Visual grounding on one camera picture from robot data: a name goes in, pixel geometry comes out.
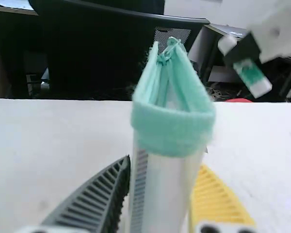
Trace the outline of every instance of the chair backrest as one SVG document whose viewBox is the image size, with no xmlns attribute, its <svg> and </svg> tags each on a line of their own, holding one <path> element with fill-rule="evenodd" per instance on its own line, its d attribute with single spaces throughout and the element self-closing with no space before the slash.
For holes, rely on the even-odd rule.
<svg viewBox="0 0 291 233">
<path fill-rule="evenodd" d="M 190 50 L 206 19 L 134 12 L 82 0 L 35 0 L 51 92 L 65 99 L 129 100 L 154 39 Z"/>
</svg>

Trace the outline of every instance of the background furniture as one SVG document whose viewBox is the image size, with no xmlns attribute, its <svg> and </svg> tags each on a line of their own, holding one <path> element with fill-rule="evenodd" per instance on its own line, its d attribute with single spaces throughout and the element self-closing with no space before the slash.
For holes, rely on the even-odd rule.
<svg viewBox="0 0 291 233">
<path fill-rule="evenodd" d="M 50 91 L 57 99 L 130 100 L 154 38 L 191 48 L 206 19 L 128 11 L 81 0 L 39 0 Z"/>
<path fill-rule="evenodd" d="M 218 49 L 218 41 L 222 36 L 232 35 L 240 40 L 246 35 L 246 29 L 234 28 L 218 24 L 210 24 L 203 28 L 197 58 L 197 70 L 203 84 L 212 82 L 239 82 L 238 75 L 232 68 L 225 67 L 222 54 Z"/>
<path fill-rule="evenodd" d="M 265 76 L 273 84 L 273 89 L 266 95 L 255 99 L 240 77 L 232 67 L 227 67 L 223 62 L 223 56 L 218 50 L 218 40 L 230 34 L 241 40 L 246 35 L 246 29 L 234 28 L 223 25 L 206 25 L 200 33 L 199 52 L 197 56 L 196 70 L 205 86 L 211 86 L 211 82 L 218 82 L 219 90 L 235 92 L 230 98 L 247 98 L 251 101 L 286 101 L 291 97 L 291 58 L 275 58 L 267 63 L 257 65 Z"/>
<path fill-rule="evenodd" d="M 61 3 L 54 1 L 54 4 L 51 4 L 50 8 L 45 9 L 45 11 L 49 11 L 49 17 L 55 20 L 53 21 L 54 24 L 50 27 L 48 27 L 47 23 L 50 22 L 50 20 L 47 22 L 43 20 L 43 22 L 45 22 L 43 25 L 46 31 L 44 33 L 46 39 L 44 39 L 41 17 L 37 16 L 37 13 L 31 8 L 26 0 L 15 0 L 12 2 L 0 0 L 0 4 L 6 6 L 0 6 L 0 54 L 7 71 L 7 77 L 12 85 L 11 97 L 17 99 L 32 98 L 32 96 L 29 95 L 28 83 L 32 83 L 32 79 L 35 82 L 39 81 L 46 67 L 48 67 L 45 53 L 48 53 L 48 58 L 52 63 L 50 66 L 53 69 L 50 68 L 52 69 L 50 75 L 52 75 L 52 72 L 55 74 L 54 82 L 51 83 L 51 89 L 53 91 L 49 98 L 98 100 L 111 98 L 129 99 L 136 84 L 135 79 L 137 79 L 137 73 L 140 73 L 145 65 L 146 53 L 148 48 L 152 45 L 153 38 L 155 38 L 155 40 L 165 41 L 168 36 L 174 35 L 178 38 L 180 37 L 183 42 L 186 41 L 186 48 L 189 49 L 192 45 L 193 37 L 196 37 L 201 26 L 208 23 L 205 19 L 195 19 L 194 21 L 194 19 L 163 17 L 158 15 L 156 15 L 158 17 L 155 18 L 155 15 L 143 15 L 145 18 L 153 17 L 155 19 L 150 20 L 151 25 L 143 25 L 145 30 L 142 31 L 141 28 L 137 26 L 137 22 L 145 22 L 143 16 L 139 20 L 135 20 L 136 22 L 129 22 L 127 25 L 131 25 L 131 27 L 127 26 L 127 28 L 118 27 L 117 24 L 120 22 L 115 21 L 112 17 L 107 19 L 113 20 L 112 23 L 108 25 L 106 21 L 101 21 L 100 18 L 88 16 L 87 19 L 92 20 L 91 23 L 89 23 L 82 21 L 81 15 L 79 14 L 78 16 L 78 11 L 72 10 L 73 5 L 70 3 L 68 3 L 68 6 L 64 7 L 65 9 L 68 8 L 67 12 L 65 14 L 61 13 L 60 15 L 62 15 L 62 17 L 57 19 L 57 12 L 53 7 Z M 128 19 L 124 19 L 125 17 L 123 16 L 126 14 L 129 13 L 121 13 L 122 16 L 120 16 L 123 23 L 127 23 Z M 171 21 L 176 21 L 178 19 L 185 23 L 181 24 L 178 22 L 169 24 L 171 22 L 169 21 L 169 29 L 159 28 L 153 30 L 154 22 L 156 25 L 159 25 L 159 22 L 164 22 L 162 25 L 165 25 L 168 21 L 167 18 L 172 18 L 173 20 Z M 102 32 L 103 25 L 108 26 L 108 30 L 104 30 L 105 32 Z M 188 28 L 192 28 L 192 30 L 172 29 L 173 26 L 183 27 L 183 25 L 189 25 Z M 84 30 L 95 30 L 95 33 L 93 31 L 84 32 L 82 28 Z M 116 45 L 114 45 L 115 36 L 117 36 Z M 55 50 L 51 51 L 49 46 L 52 46 Z M 164 43 L 161 43 L 160 51 L 162 51 L 163 47 Z M 56 53 L 56 51 L 61 53 L 62 56 L 66 56 L 66 58 L 60 58 L 60 54 Z M 123 53 L 121 52 L 124 52 L 127 61 L 124 66 L 121 66 L 121 64 L 124 63 Z M 136 56 L 140 56 L 142 59 L 137 61 Z M 64 68 L 66 71 L 60 71 L 60 68 L 54 68 L 55 63 L 61 65 L 61 68 Z M 105 68 L 106 71 L 100 73 L 99 71 L 103 68 Z M 129 76 L 127 73 L 123 78 L 121 75 L 128 69 L 134 76 Z"/>
<path fill-rule="evenodd" d="M 44 50 L 39 17 L 29 4 L 27 7 L 29 9 L 0 7 L 0 56 L 12 95 L 18 99 L 29 98 L 25 52 L 41 53 Z M 42 65 L 38 70 L 43 72 L 46 67 L 46 64 Z"/>
<path fill-rule="evenodd" d="M 203 162 L 259 232 L 291 232 L 291 103 L 215 106 Z M 38 224 L 85 180 L 132 154 L 130 112 L 129 101 L 0 100 L 0 232 Z"/>
</svg>

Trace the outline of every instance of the wall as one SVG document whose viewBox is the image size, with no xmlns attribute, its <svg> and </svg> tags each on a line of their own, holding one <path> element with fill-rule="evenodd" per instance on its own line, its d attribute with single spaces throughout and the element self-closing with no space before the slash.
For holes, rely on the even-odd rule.
<svg viewBox="0 0 291 233">
<path fill-rule="evenodd" d="M 204 17 L 211 23 L 246 28 L 278 0 L 165 0 L 164 14 Z"/>
</svg>

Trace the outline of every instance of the white table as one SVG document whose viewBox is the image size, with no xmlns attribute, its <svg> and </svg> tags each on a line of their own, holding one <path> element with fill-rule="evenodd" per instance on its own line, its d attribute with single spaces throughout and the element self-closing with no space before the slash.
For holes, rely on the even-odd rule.
<svg viewBox="0 0 291 233">
<path fill-rule="evenodd" d="M 261 233 L 291 232 L 291 103 L 216 103 L 204 162 Z M 131 154 L 130 102 L 0 100 L 0 233 L 39 224 L 60 201 Z"/>
</svg>

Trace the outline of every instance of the green fabric sleeve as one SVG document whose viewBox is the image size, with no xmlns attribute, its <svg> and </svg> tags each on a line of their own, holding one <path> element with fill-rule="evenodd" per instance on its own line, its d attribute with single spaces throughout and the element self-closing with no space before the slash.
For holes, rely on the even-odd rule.
<svg viewBox="0 0 291 233">
<path fill-rule="evenodd" d="M 211 139 L 215 108 L 179 40 L 170 37 L 158 55 L 158 42 L 132 96 L 131 125 L 138 147 L 163 156 L 184 157 Z M 168 106 L 169 94 L 176 108 Z"/>
</svg>

